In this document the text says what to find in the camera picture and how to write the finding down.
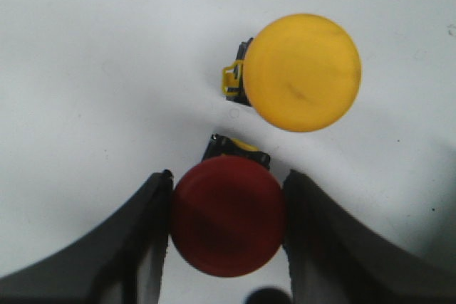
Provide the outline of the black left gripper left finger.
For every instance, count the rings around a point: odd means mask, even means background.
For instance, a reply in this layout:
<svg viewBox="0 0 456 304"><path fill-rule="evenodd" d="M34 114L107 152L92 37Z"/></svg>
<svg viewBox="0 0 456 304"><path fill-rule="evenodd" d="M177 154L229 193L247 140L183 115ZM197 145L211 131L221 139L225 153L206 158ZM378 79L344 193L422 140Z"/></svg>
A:
<svg viewBox="0 0 456 304"><path fill-rule="evenodd" d="M110 217L53 255L1 278L2 303L158 303L173 175L152 174Z"/></svg>

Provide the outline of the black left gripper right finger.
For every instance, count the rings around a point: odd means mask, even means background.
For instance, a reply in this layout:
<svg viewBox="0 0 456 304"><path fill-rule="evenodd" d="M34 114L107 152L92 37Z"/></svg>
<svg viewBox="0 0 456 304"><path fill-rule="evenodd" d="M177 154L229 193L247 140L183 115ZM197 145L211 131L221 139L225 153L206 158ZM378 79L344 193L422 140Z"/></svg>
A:
<svg viewBox="0 0 456 304"><path fill-rule="evenodd" d="M310 177L284 181L293 303L454 303L455 274L395 246Z"/></svg>

